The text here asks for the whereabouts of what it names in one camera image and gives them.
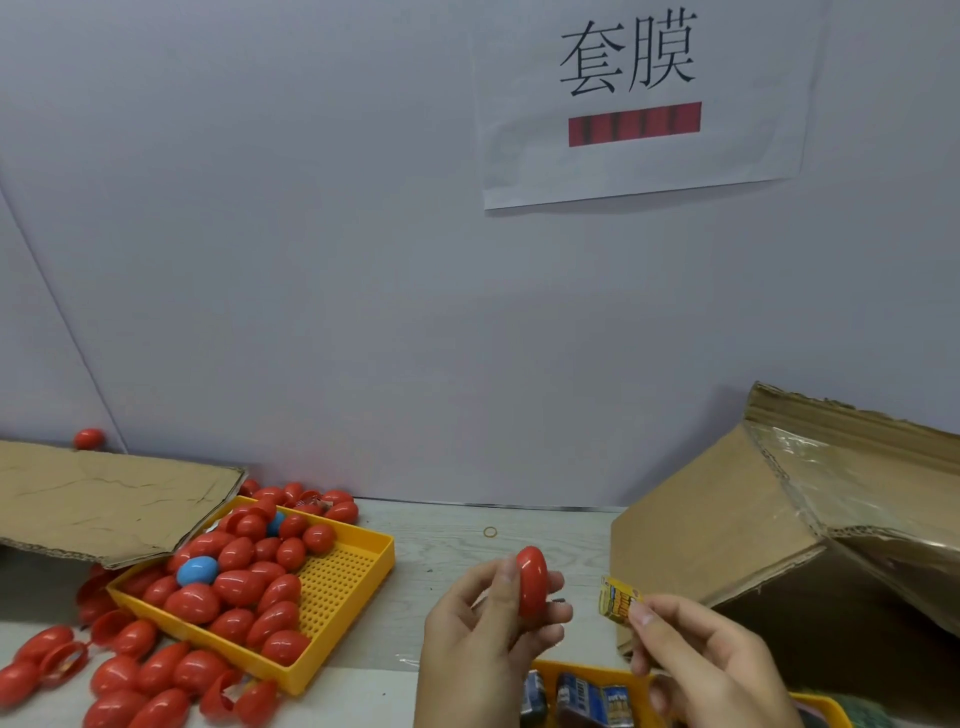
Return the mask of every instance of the paper sign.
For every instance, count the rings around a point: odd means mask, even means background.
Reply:
[[[484,207],[792,177],[827,0],[487,0]]]

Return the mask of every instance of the cardboard box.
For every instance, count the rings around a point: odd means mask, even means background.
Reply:
[[[754,630],[792,689],[960,717],[957,435],[757,384],[739,425],[613,522],[611,575]]]
[[[242,468],[0,441],[0,544],[127,566],[182,545],[243,477]]]

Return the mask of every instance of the miniature snack pack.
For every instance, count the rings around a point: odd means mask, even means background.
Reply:
[[[598,688],[564,672],[557,678],[557,725],[560,728],[635,728],[636,723],[626,687]]]
[[[520,705],[520,725],[540,728],[546,722],[546,690],[539,672],[532,669],[523,683],[523,703]]]
[[[634,599],[642,600],[639,590],[629,584],[604,576],[600,580],[600,614],[617,624],[626,624],[630,605]]]

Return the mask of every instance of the fingernail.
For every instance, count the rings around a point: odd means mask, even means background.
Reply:
[[[517,574],[516,559],[504,559],[500,562],[500,568],[496,570],[496,578],[508,583],[516,579]]]
[[[638,621],[641,626],[646,626],[651,621],[656,619],[657,615],[655,615],[654,611],[642,601],[637,601],[635,599],[630,605],[630,618],[633,621]]]

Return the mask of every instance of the blue plastic egg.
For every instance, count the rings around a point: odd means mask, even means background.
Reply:
[[[177,583],[182,587],[187,584],[195,584],[202,581],[205,584],[212,584],[217,578],[217,560],[210,556],[195,556],[183,562],[183,566],[177,569]]]
[[[276,512],[274,519],[267,524],[267,535],[268,536],[277,536],[280,533],[280,524],[283,523],[284,516],[279,511]]]

